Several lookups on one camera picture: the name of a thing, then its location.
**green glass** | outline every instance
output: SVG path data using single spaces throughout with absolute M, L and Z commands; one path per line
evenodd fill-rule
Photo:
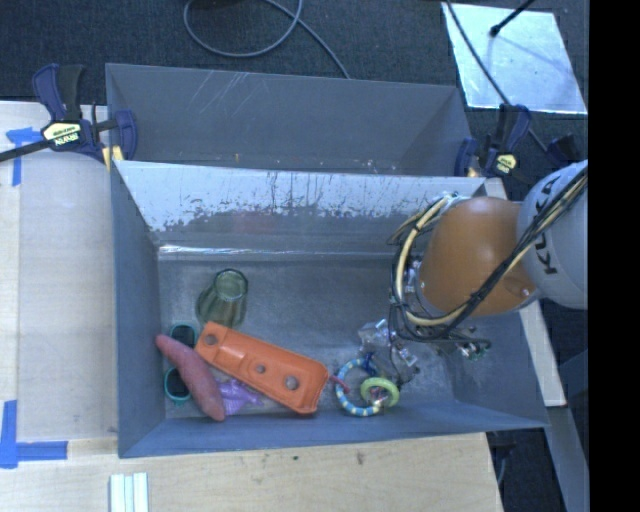
M 247 312 L 249 282 L 242 272 L 232 268 L 216 274 L 196 302 L 196 316 L 204 326 L 216 322 L 226 327 L 238 327 Z

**white surface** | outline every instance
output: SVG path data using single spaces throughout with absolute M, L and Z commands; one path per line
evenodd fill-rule
M 556 357 L 549 339 L 547 327 L 542 316 L 539 302 L 532 302 L 520 310 L 522 328 L 529 340 L 533 367 L 538 375 L 538 384 L 547 407 L 564 407 L 567 398 L 562 387 L 562 380 L 558 373 Z
M 0 150 L 13 147 L 8 130 L 39 130 L 49 120 L 39 103 L 1 102 Z M 18 400 L 17 439 L 115 436 L 108 175 L 87 156 L 46 149 L 22 157 L 22 184 L 11 187 L 13 164 L 0 164 L 0 229 L 10 251 L 0 334 L 2 364 L 14 367 L 2 392 Z
M 498 108 L 504 100 L 478 65 L 446 3 L 449 38 L 470 107 Z M 492 37 L 491 27 L 513 9 L 452 4 L 467 38 L 511 104 L 532 111 L 586 114 L 571 61 L 552 13 L 525 10 Z

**wooden table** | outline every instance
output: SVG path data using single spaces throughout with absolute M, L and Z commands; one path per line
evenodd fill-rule
M 8 129 L 31 124 L 44 126 L 48 118 L 39 104 L 0 102 L 0 151 L 12 146 L 4 139 Z M 45 150 L 23 163 L 58 165 L 67 154 Z M 26 356 L 30 350 L 19 317 L 20 191 L 11 186 L 13 164 L 0 164 L 0 400 L 15 400 L 39 367 Z M 54 258 L 52 254 L 43 258 Z M 557 369 L 537 304 L 525 312 L 529 336 L 537 340 L 532 351 L 547 405 L 564 401 Z M 48 349 L 62 354 L 68 368 L 94 372 L 108 379 L 107 370 L 74 352 L 51 333 Z M 77 385 L 74 371 L 66 380 L 56 374 L 50 389 Z M 105 385 L 115 386 L 113 382 Z M 98 400 L 91 393 L 82 400 Z M 96 404 L 89 403 L 91 408 Z M 55 426 L 55 407 L 42 407 L 42 425 Z M 483 433 L 423 439 L 196 454 L 174 457 L 119 459 L 116 434 L 106 427 L 111 418 L 93 416 L 76 430 L 69 427 L 67 459 L 20 462 L 16 469 L 0 469 L 0 511 L 107 510 L 109 478 L 113 474 L 146 473 L 149 509 L 198 510 L 429 510 L 473 512 L 503 510 L 486 436 Z M 98 432 L 83 437 L 83 432 Z

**orange plastic toy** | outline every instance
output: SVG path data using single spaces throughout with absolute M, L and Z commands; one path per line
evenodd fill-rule
M 329 371 L 320 362 L 207 322 L 195 350 L 210 365 L 299 414 L 316 411 Z

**gray bin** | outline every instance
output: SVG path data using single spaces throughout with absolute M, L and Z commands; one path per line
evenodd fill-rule
M 452 176 L 469 134 L 451 86 L 126 64 L 106 75 L 147 162 Z
M 108 81 L 110 106 L 132 108 L 142 128 L 155 126 L 166 111 L 154 114 L 143 96 L 131 99 L 129 88 L 135 82 L 131 75 L 139 71 L 146 77 L 152 71 L 179 77 L 181 73 L 134 68 L 109 68 L 115 71 Z M 126 87 L 118 85 L 122 73 L 127 75 Z M 189 79 L 192 74 L 200 77 L 203 88 L 217 78 L 217 72 L 201 70 L 184 70 L 183 74 L 184 87 L 190 90 L 197 83 Z M 233 75 L 222 74 L 225 78 Z M 296 82 L 301 90 L 314 89 L 315 80 L 283 78 L 287 87 Z M 363 91 L 381 87 L 390 103 L 398 100 L 393 91 L 402 89 L 356 81 L 342 81 L 341 86 L 347 83 Z M 148 101 L 154 95 L 161 98 L 165 86 L 170 89 L 168 97 L 176 97 L 178 81 L 168 85 L 158 80 L 156 84 L 158 91 L 147 90 Z M 333 93 L 337 104 L 346 101 L 339 89 Z M 189 103 L 194 92 L 184 96 Z M 196 95 L 193 101 L 204 100 Z M 440 113 L 456 112 L 457 101 L 457 96 L 449 94 L 432 107 Z M 464 132 L 461 109 L 462 117 L 457 115 L 453 125 L 460 124 Z M 191 140 L 187 117 L 181 119 L 177 124 L 185 130 L 181 137 Z M 194 138 L 203 136 L 203 122 L 195 120 Z M 419 124 L 415 118 L 407 122 Z M 445 123 L 436 131 L 449 132 L 448 128 Z M 365 135 L 371 141 L 376 137 Z M 142 143 L 144 130 L 140 137 Z M 469 361 L 459 352 L 438 355 L 429 345 L 412 344 L 421 372 L 403 388 L 398 405 L 375 417 L 346 414 L 331 384 L 311 417 L 265 400 L 264 407 L 249 406 L 216 423 L 193 403 L 176 407 L 166 398 L 162 382 L 167 362 L 155 347 L 154 337 L 168 333 L 176 322 L 197 325 L 195 300 L 217 271 L 234 267 L 249 280 L 247 315 L 240 331 L 317 359 L 335 373 L 358 355 L 358 329 L 388 314 L 394 249 L 386 244 L 387 238 L 438 193 L 486 194 L 481 178 L 399 172 L 396 164 L 402 160 L 402 151 L 377 154 L 378 161 L 395 162 L 395 169 L 389 167 L 387 172 L 363 171 L 359 165 L 319 169 L 312 163 L 320 157 L 311 156 L 312 145 L 305 149 L 306 143 L 306 137 L 300 137 L 287 150 L 300 151 L 300 161 L 309 164 L 296 170 L 290 168 L 294 153 L 280 155 L 278 160 L 286 164 L 282 169 L 274 169 L 275 160 L 260 151 L 251 168 L 215 166 L 216 155 L 226 162 L 229 154 L 219 146 L 209 148 L 211 152 L 202 159 L 206 165 L 197 165 L 200 159 L 189 152 L 181 153 L 177 147 L 154 149 L 155 143 L 141 144 L 137 158 L 148 161 L 118 162 L 112 169 L 119 455 L 326 445 L 546 425 L 528 343 L 515 313 L 474 322 L 478 336 L 493 342 L 479 361 Z M 364 151 L 369 149 L 342 148 L 333 163 L 365 158 L 368 153 Z M 429 158 L 445 161 L 450 151 L 446 144 L 437 146 Z

